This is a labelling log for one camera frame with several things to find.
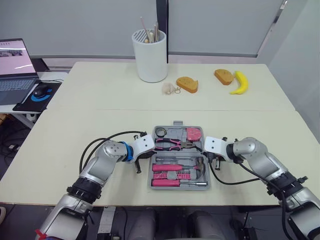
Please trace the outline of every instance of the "pen holder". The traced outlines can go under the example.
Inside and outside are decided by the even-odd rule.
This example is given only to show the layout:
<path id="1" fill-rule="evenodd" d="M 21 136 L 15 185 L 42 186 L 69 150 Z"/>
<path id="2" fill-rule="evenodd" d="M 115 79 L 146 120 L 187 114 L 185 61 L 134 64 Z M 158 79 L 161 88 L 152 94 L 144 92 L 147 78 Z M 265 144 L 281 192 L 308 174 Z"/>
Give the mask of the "pen holder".
<path id="1" fill-rule="evenodd" d="M 147 34 L 143 29 L 132 35 L 138 75 L 141 80 L 148 83 L 160 82 L 168 75 L 167 35 L 159 30 L 159 41 L 145 43 L 146 38 Z"/>

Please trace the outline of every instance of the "laptop screen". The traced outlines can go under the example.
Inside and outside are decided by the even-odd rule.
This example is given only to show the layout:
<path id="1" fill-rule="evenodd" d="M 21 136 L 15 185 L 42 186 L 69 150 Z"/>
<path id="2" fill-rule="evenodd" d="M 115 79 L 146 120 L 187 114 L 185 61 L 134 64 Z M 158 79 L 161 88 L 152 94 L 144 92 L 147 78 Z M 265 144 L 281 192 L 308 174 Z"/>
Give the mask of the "laptop screen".
<path id="1" fill-rule="evenodd" d="M 0 41 L 0 76 L 36 73 L 22 39 Z"/>

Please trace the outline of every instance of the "yellow banana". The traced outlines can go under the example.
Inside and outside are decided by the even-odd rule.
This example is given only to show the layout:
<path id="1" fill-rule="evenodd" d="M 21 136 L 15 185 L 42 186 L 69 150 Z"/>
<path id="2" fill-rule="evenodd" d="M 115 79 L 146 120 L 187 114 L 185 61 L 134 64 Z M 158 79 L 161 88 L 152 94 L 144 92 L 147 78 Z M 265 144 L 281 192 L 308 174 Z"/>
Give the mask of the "yellow banana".
<path id="1" fill-rule="evenodd" d="M 248 89 L 248 80 L 241 71 L 235 71 L 234 75 L 238 80 L 240 87 L 237 90 L 230 92 L 230 94 L 243 94 Z"/>

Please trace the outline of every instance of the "laptop keyboard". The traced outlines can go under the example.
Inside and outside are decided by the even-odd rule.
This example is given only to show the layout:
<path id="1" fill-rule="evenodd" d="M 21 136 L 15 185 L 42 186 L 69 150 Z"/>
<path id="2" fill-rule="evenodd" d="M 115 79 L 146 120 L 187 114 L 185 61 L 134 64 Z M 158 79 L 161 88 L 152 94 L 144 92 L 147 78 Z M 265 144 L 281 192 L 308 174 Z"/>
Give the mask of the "laptop keyboard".
<path id="1" fill-rule="evenodd" d="M 0 92 L 3 91 L 15 91 L 15 90 L 27 90 L 34 79 L 23 79 L 23 80 L 6 80 L 0 81 Z"/>

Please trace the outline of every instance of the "white desk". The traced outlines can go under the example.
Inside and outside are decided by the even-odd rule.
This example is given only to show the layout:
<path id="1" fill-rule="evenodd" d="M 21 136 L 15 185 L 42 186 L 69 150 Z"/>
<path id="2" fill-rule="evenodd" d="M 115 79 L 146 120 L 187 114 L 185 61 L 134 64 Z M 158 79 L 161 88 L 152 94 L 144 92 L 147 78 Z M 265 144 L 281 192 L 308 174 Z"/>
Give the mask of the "white desk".
<path id="1" fill-rule="evenodd" d="M 149 110 L 45 110 L 0 181 L 0 202 L 55 205 L 79 175 L 80 156 L 89 142 L 127 130 L 146 130 L 183 120 L 201 126 L 206 136 L 242 139 L 255 137 L 297 178 L 308 176 L 304 186 L 320 197 L 319 144 L 295 111 L 149 111 Z M 115 138 L 131 142 L 132 135 Z M 117 163 L 95 202 L 104 206 L 165 205 L 276 205 L 262 182 L 237 186 L 218 183 L 211 175 L 207 191 L 152 190 L 147 186 L 148 160 L 134 165 Z M 253 176 L 238 165 L 223 162 L 221 179 L 242 181 Z"/>
<path id="2" fill-rule="evenodd" d="M 242 71 L 249 89 L 230 95 L 237 81 L 222 85 L 216 69 Z M 163 83 L 189 76 L 199 81 L 191 94 L 162 94 Z M 215 110 L 215 111 L 294 111 L 294 107 L 264 64 L 169 64 L 168 76 L 158 83 L 139 79 L 135 63 L 77 62 L 67 81 L 59 88 L 48 109 L 105 110 Z"/>
<path id="3" fill-rule="evenodd" d="M 48 72 L 38 72 L 39 79 L 42 81 L 51 81 L 51 80 L 64 80 L 68 73 L 66 72 L 55 72 L 55 71 L 48 71 Z M 24 100 L 33 92 L 38 84 L 35 84 L 34 87 L 30 90 L 28 95 L 25 97 Z M 13 111 L 13 108 L 16 104 L 9 104 L 9 105 L 0 105 L 0 114 L 11 114 L 27 127 L 32 128 L 33 122 L 29 121 L 25 116 L 22 114 L 39 114 L 40 112 L 37 111 Z"/>

